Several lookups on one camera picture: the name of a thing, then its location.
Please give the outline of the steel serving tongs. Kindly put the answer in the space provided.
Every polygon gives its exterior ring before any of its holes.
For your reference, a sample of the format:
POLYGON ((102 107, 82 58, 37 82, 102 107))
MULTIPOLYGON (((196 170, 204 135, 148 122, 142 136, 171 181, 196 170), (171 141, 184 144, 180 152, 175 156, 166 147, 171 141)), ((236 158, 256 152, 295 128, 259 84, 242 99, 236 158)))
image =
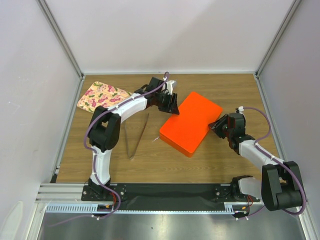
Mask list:
POLYGON ((142 140, 142 137, 144 135, 144 132, 147 127, 147 123, 149 120, 150 114, 147 113, 144 116, 144 119, 142 121, 142 125, 140 128, 137 128, 134 131, 130 131, 128 129, 127 120, 123 122, 123 130, 124 130, 124 137, 125 137, 125 149, 127 157, 130 161, 132 161, 136 155, 136 152, 138 150, 139 144, 142 140))

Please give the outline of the orange box lid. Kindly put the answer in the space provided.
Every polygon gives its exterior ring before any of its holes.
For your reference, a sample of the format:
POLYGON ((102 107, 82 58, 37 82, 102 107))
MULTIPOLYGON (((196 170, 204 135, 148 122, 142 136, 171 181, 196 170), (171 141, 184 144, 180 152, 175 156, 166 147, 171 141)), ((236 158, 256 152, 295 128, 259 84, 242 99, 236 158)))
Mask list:
POLYGON ((204 138, 209 124, 215 122, 223 108, 199 93, 191 92, 178 107, 179 115, 173 114, 160 128, 160 134, 170 139, 189 135, 192 138, 204 138))

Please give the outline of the orange chocolate box base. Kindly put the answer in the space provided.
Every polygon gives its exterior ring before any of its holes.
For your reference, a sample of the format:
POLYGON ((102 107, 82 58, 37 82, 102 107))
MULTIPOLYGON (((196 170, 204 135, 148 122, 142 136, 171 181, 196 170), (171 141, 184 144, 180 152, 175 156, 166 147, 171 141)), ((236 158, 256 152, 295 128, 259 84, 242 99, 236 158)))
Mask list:
POLYGON ((205 138, 194 138, 190 135, 179 135, 174 138, 169 138, 160 134, 160 139, 186 157, 191 158, 205 138))

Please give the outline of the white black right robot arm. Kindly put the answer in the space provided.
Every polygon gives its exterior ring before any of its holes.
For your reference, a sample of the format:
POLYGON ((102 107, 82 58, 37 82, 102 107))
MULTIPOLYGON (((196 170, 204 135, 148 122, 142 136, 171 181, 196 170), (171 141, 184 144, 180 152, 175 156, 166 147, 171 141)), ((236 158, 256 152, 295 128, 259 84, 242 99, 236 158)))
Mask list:
POLYGON ((301 215, 307 203, 300 168, 294 161, 284 161, 264 149, 258 140, 246 133, 246 118, 241 112, 225 114, 209 128, 229 147, 261 170, 261 182, 251 176, 238 180, 230 195, 242 201, 248 195, 261 199, 269 211, 283 210, 301 215))

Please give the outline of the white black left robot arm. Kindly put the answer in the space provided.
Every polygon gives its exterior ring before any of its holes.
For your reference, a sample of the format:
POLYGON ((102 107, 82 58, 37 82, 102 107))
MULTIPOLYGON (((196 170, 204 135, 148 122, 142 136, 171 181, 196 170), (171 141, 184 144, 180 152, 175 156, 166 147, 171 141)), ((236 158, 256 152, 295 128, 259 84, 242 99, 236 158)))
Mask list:
POLYGON ((105 200, 112 190, 110 186, 110 161, 120 137, 121 124, 134 114, 156 106, 159 111, 179 115, 174 93, 176 82, 169 80, 169 72, 162 79, 152 77, 149 84, 137 89, 129 98, 111 106, 98 106, 85 133, 84 147, 92 151, 92 172, 88 187, 98 200, 105 200))

